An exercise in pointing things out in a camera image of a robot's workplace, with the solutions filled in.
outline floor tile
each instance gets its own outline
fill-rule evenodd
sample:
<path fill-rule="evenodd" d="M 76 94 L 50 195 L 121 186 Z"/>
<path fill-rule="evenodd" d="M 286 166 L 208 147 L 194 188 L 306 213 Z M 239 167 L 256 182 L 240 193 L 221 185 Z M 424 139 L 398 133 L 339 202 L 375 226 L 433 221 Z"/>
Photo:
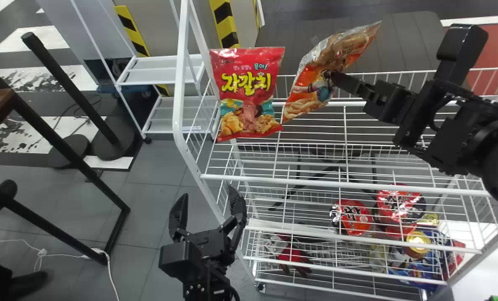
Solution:
<path fill-rule="evenodd" d="M 120 197 L 132 211 L 126 220 L 119 240 L 120 244 L 156 248 L 161 231 L 167 223 L 169 210 L 174 203 L 178 186 L 125 183 Z M 109 220 L 105 223 L 99 241 L 109 238 L 120 213 L 113 207 Z"/>
<path fill-rule="evenodd" d="M 51 215 L 63 193 L 68 191 L 70 181 L 17 181 L 18 192 L 15 200 L 48 221 L 54 222 Z M 29 221 L 16 215 L 7 208 L 0 211 L 0 229 L 45 233 Z"/>
<path fill-rule="evenodd" d="M 110 186 L 111 183 L 122 183 L 126 181 L 128 174 L 129 172 L 127 171 L 104 170 L 104 172 L 100 176 L 100 179 L 102 179 L 102 181 L 104 181 L 105 183 L 107 183 L 107 185 Z M 77 171 L 74 179 L 76 181 L 86 181 L 86 177 L 80 171 Z"/>
<path fill-rule="evenodd" d="M 188 193 L 189 196 L 187 231 L 195 233 L 219 226 L 217 218 L 198 187 L 180 186 L 176 199 L 184 193 Z"/>
<path fill-rule="evenodd" d="M 0 230 L 0 240 L 25 240 L 33 244 L 35 238 L 37 234 Z M 29 247 L 25 242 L 0 242 L 0 265 L 16 270 L 28 250 Z"/>
<path fill-rule="evenodd" d="M 199 160 L 197 161 L 197 166 L 199 167 L 201 173 L 206 172 L 206 166 L 208 165 L 210 159 L 210 152 L 212 151 L 213 145 L 214 145 L 213 141 L 205 141 L 205 143 L 203 143 L 203 147 L 200 154 L 194 154 L 194 158 L 196 158 L 197 156 L 199 157 Z M 214 155 L 212 156 L 213 159 L 212 162 L 214 163 L 217 162 L 217 164 L 219 164 L 220 162 L 223 162 L 220 161 L 221 158 L 227 159 L 228 153 L 220 153 L 220 152 L 214 153 Z M 222 175 L 223 172 L 224 169 L 209 169 L 209 173 L 219 173 Z M 221 185 L 221 180 L 205 180 L 205 181 L 210 187 L 220 187 Z M 184 178 L 182 179 L 181 185 L 197 186 L 197 182 L 195 181 L 193 174 L 188 168 L 186 168 L 186 172 L 184 173 Z"/>
<path fill-rule="evenodd" d="M 117 193 L 122 185 L 113 183 L 111 188 Z M 96 240 L 115 204 L 92 183 L 73 181 L 60 193 L 48 220 L 76 238 Z"/>
<path fill-rule="evenodd" d="M 172 241 L 167 238 L 162 240 L 165 244 L 170 244 Z M 140 301 L 156 301 L 156 300 L 169 300 L 169 301 L 182 301 L 182 282 L 176 278 L 171 278 L 158 268 L 159 250 L 156 250 L 156 256 L 150 268 L 150 273 L 145 282 L 143 293 L 141 294 Z"/>
<path fill-rule="evenodd" d="M 111 255 L 111 274 L 122 301 L 138 301 L 143 290 L 149 270 L 153 268 L 157 250 L 135 246 L 117 245 Z M 162 282 L 155 286 L 163 287 Z M 164 299 L 163 294 L 156 295 L 156 300 Z M 111 286 L 107 267 L 92 261 L 84 263 L 69 300 L 113 301 L 115 293 Z"/>
<path fill-rule="evenodd" d="M 174 141 L 155 140 L 143 145 L 126 181 L 130 183 L 180 185 L 186 162 Z"/>
<path fill-rule="evenodd" d="M 97 246 L 96 242 L 90 240 L 81 240 L 88 246 Z M 57 240 L 53 236 L 38 235 L 33 242 L 33 247 L 45 248 L 48 254 L 68 254 L 80 256 L 81 253 L 75 249 L 67 246 L 63 242 Z M 33 272 L 33 265 L 37 260 L 37 251 L 29 250 L 22 260 L 19 267 L 16 269 L 15 275 L 25 275 Z M 53 274 L 53 278 L 41 290 L 33 293 L 24 299 L 25 301 L 38 301 L 38 300 L 69 300 L 71 288 L 76 283 L 80 275 L 83 265 L 86 263 L 85 259 L 72 258 L 67 256 L 45 257 L 42 260 L 42 270 L 47 270 Z"/>
<path fill-rule="evenodd" d="M 52 179 L 67 181 L 75 176 L 76 171 L 76 169 L 57 170 L 44 167 L 0 165 L 0 183 L 6 179 L 12 179 L 16 183 L 32 180 L 49 181 Z"/>

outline instant noodle cup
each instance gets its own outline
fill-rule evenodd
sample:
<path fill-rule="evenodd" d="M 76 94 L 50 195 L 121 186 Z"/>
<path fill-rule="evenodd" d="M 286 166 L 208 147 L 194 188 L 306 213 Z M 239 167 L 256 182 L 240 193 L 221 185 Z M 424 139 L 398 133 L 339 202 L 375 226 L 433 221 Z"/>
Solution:
<path fill-rule="evenodd" d="M 379 220 L 387 224 L 416 224 L 426 210 L 425 198 L 419 192 L 380 190 L 377 193 Z"/>
<path fill-rule="evenodd" d="M 210 50 L 221 101 L 218 142 L 265 137 L 283 128 L 272 103 L 283 55 L 283 47 Z"/>
<path fill-rule="evenodd" d="M 373 219 L 370 210 L 357 200 L 336 201 L 329 210 L 331 224 L 339 234 L 361 236 L 371 228 Z"/>

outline yellow and black striped post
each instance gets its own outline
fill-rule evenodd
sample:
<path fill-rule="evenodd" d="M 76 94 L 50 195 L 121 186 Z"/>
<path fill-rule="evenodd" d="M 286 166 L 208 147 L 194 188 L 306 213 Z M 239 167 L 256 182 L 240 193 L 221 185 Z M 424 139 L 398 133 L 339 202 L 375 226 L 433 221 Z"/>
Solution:
<path fill-rule="evenodd" d="M 130 37 L 130 41 L 134 45 L 138 55 L 140 57 L 149 57 L 150 52 L 148 51 L 147 45 L 145 45 L 145 41 L 141 36 L 141 33 L 138 30 L 138 26 L 135 24 L 134 18 L 130 15 L 130 11 L 128 10 L 126 5 L 115 5 L 115 12 L 119 16 L 120 21 L 123 23 L 124 28 L 126 29 L 126 33 Z M 156 85 L 159 93 L 164 96 L 169 96 L 169 90 L 167 90 L 167 86 L 164 84 Z"/>
<path fill-rule="evenodd" d="M 256 3 L 256 0 L 253 0 L 253 6 L 254 6 L 254 17 L 256 18 L 256 29 L 260 31 L 260 19 L 258 19 L 258 4 Z"/>
<path fill-rule="evenodd" d="M 230 0 L 210 0 L 217 36 L 223 48 L 239 48 L 238 33 L 230 7 Z"/>

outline table leg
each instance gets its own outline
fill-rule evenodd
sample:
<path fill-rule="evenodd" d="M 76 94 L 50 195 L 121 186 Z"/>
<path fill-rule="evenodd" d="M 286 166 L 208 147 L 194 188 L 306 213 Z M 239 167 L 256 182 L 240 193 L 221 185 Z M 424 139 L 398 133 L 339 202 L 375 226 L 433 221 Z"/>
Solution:
<path fill-rule="evenodd" d="M 90 168 L 87 163 L 82 160 L 80 156 L 78 156 L 78 154 L 74 152 L 71 147 L 67 145 L 67 143 L 65 143 L 65 141 L 63 141 L 63 139 L 57 135 L 57 133 L 35 111 L 33 111 L 33 109 L 27 105 L 27 103 L 19 95 L 14 96 L 12 102 L 13 109 L 16 110 L 16 112 L 18 112 L 24 120 L 31 124 L 31 126 L 46 140 L 48 140 L 48 142 L 53 145 L 63 156 L 65 156 L 71 164 L 76 166 L 77 169 L 79 169 L 81 173 L 94 184 L 94 186 L 98 187 L 98 189 L 100 189 L 113 203 L 117 205 L 117 207 L 121 209 L 121 213 L 117 218 L 115 227 L 113 228 L 106 247 L 104 248 L 104 251 L 107 254 L 111 254 L 124 221 L 130 213 L 130 207 L 128 207 L 128 205 L 124 203 L 123 200 L 121 200 L 121 198 L 119 198 L 119 196 L 117 196 L 117 194 L 100 179 L 98 174 L 96 174 L 96 172 Z"/>
<path fill-rule="evenodd" d="M 10 196 L 2 193 L 1 191 L 0 191 L 0 204 L 2 204 L 7 209 L 13 211 L 20 217 L 23 217 L 25 220 L 29 221 L 30 223 L 36 225 L 37 227 L 40 227 L 49 234 L 52 234 L 55 238 L 61 240 L 65 244 L 68 244 L 77 251 L 87 255 L 89 258 L 93 259 L 94 261 L 97 261 L 102 265 L 107 265 L 107 258 L 105 255 L 93 251 L 91 248 L 80 242 L 80 240 L 73 238 L 67 232 L 59 229 L 54 224 L 50 223 L 49 221 L 47 221 L 37 213 L 31 211 L 31 209 L 25 207 L 23 204 L 20 204 L 14 198 L 11 198 Z"/>

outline red snack bag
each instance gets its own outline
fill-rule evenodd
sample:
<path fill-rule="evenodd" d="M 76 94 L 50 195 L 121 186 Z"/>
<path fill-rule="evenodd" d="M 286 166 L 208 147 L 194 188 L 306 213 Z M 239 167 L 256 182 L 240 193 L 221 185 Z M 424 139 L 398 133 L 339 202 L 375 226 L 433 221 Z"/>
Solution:
<path fill-rule="evenodd" d="M 265 137 L 283 128 L 272 103 L 283 55 L 283 47 L 210 50 L 221 101 L 218 142 Z"/>
<path fill-rule="evenodd" d="M 454 246 L 454 247 L 466 247 L 464 242 L 459 242 L 457 240 L 449 239 L 446 243 L 446 246 Z M 462 261 L 465 259 L 464 253 L 454 252 L 454 251 L 446 251 L 446 262 L 447 269 L 442 268 L 442 279 L 447 280 L 448 272 L 449 276 L 452 276 L 453 273 L 457 270 L 457 267 L 461 265 Z"/>
<path fill-rule="evenodd" d="M 337 91 L 331 72 L 343 72 L 375 39 L 381 22 L 333 34 L 302 57 L 291 93 L 284 105 L 283 122 L 323 108 Z"/>
<path fill-rule="evenodd" d="M 357 200 L 336 201 L 329 211 L 329 217 L 336 229 L 340 228 L 341 223 L 342 234 L 351 236 L 363 235 L 373 223 L 370 210 Z"/>

